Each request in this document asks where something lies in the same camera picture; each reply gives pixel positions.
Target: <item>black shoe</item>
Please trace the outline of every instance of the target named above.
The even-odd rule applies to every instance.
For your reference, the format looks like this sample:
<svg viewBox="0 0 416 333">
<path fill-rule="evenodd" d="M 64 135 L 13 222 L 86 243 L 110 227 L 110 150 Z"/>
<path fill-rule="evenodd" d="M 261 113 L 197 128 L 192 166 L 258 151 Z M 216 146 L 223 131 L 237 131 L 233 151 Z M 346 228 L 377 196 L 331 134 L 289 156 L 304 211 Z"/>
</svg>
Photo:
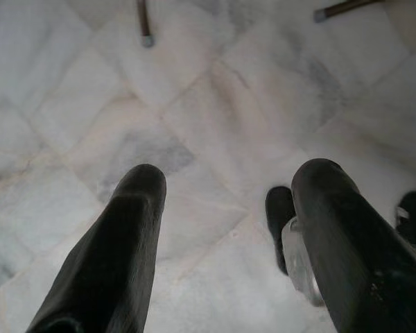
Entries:
<svg viewBox="0 0 416 333">
<path fill-rule="evenodd" d="M 281 234 L 284 226 L 296 215 L 291 190 L 284 186 L 273 187 L 266 195 L 265 208 L 268 229 L 275 243 L 277 265 L 288 275 Z"/>
<path fill-rule="evenodd" d="M 416 191 L 408 192 L 398 204 L 396 231 L 416 246 Z"/>
</svg>

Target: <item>foot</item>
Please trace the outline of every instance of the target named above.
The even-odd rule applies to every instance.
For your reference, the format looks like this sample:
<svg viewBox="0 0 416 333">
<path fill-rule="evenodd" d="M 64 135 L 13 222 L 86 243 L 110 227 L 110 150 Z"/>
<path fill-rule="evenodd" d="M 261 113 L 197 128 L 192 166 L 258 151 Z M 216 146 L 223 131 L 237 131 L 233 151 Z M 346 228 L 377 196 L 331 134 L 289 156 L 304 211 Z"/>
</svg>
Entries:
<svg viewBox="0 0 416 333">
<path fill-rule="evenodd" d="M 398 204 L 396 231 L 416 246 L 416 191 L 408 192 Z"/>
<path fill-rule="evenodd" d="M 265 206 L 268 229 L 275 243 L 277 265 L 288 275 L 281 234 L 284 226 L 296 215 L 291 190 L 284 186 L 273 187 L 266 195 Z"/>
</svg>

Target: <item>marble floor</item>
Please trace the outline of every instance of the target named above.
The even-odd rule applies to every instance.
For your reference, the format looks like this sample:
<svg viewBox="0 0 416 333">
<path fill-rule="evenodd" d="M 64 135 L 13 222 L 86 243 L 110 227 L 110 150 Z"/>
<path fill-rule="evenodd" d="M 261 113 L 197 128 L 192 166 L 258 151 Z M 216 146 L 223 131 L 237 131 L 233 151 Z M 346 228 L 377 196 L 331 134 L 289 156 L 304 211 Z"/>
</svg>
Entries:
<svg viewBox="0 0 416 333">
<path fill-rule="evenodd" d="M 146 332 L 335 332 L 277 270 L 263 200 L 327 157 L 393 223 L 416 189 L 416 1 L 314 24 L 330 3 L 150 0 L 144 49 L 131 0 L 0 0 L 0 333 L 144 162 L 168 184 Z"/>
</svg>

